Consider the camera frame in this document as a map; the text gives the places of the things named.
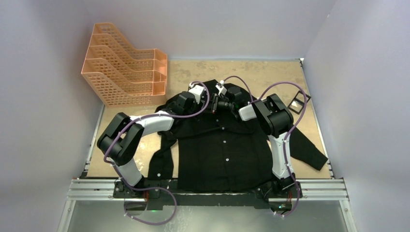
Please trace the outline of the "black button-up shirt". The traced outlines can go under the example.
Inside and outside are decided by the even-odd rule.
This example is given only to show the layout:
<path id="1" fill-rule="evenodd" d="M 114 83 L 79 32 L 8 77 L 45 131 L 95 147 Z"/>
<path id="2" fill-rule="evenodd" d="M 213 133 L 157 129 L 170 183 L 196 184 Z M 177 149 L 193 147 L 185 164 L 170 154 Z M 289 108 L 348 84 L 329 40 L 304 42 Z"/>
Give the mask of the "black button-up shirt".
<path id="1" fill-rule="evenodd" d="M 161 147 L 149 163 L 148 179 L 173 175 L 171 147 L 178 146 L 178 188 L 188 191 L 244 191 L 272 179 L 268 137 L 256 119 L 237 120 L 229 111 L 177 119 L 159 132 Z"/>

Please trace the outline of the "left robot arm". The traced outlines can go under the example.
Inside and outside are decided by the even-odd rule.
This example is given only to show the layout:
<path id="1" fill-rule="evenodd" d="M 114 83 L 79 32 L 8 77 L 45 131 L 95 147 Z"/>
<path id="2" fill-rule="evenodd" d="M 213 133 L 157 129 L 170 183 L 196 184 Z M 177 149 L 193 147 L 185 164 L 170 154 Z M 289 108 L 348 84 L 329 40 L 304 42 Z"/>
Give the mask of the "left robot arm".
<path id="1" fill-rule="evenodd" d="M 195 94 L 183 91 L 153 114 L 129 116 L 120 112 L 115 115 L 97 140 L 97 147 L 104 154 L 104 162 L 114 167 L 131 197 L 140 197 L 150 189 L 144 186 L 144 177 L 134 161 L 141 139 L 146 135 L 170 130 L 177 119 L 199 115 L 209 101 L 209 94 L 205 92 Z"/>

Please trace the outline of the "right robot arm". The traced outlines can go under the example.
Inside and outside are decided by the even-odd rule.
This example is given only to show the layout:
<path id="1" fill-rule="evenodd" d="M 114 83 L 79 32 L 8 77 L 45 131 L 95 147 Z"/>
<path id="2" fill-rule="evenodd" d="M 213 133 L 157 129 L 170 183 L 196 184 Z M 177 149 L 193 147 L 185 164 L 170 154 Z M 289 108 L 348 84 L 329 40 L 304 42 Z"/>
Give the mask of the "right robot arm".
<path id="1" fill-rule="evenodd" d="M 216 89 L 217 92 L 212 95 L 212 113 L 229 111 L 237 120 L 257 119 L 263 132 L 268 136 L 274 175 L 271 190 L 276 196 L 284 196 L 295 183 L 290 145 L 287 140 L 293 127 L 292 114 L 277 94 L 246 104 L 241 88 L 226 88 L 224 84 L 216 84 Z"/>

